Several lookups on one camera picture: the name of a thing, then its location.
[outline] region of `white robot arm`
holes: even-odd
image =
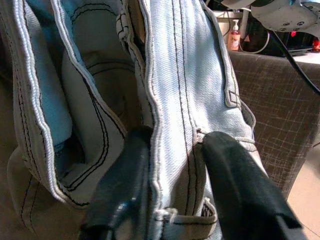
[[[251,5],[252,16],[266,29],[320,38],[320,0],[223,0],[221,4],[231,9]]]

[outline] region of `chair backrest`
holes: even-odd
[[[262,163],[287,198],[318,132],[320,97],[285,58],[240,52],[230,58],[241,99],[256,117]],[[299,65],[320,86],[320,64]]]

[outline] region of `denim fabric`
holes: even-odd
[[[217,21],[203,2],[1,3],[12,12],[0,10],[11,39],[18,142],[8,182],[25,226],[39,239],[46,224],[47,239],[56,231],[59,239],[75,239],[127,132],[147,125],[153,135],[146,238],[220,239],[196,144],[206,133],[225,132],[262,165],[254,116],[240,100]],[[119,229],[120,239],[133,239],[124,225],[129,232]]]

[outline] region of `folded denim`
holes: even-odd
[[[39,239],[75,239],[127,132],[146,125],[153,128],[148,239],[220,239],[196,144],[225,132],[263,167],[255,117],[240,100],[212,11],[200,0],[0,4],[18,143],[8,182],[26,227]]]

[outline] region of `tiled floor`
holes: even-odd
[[[315,145],[307,155],[288,198],[309,240],[320,240],[320,135]]]

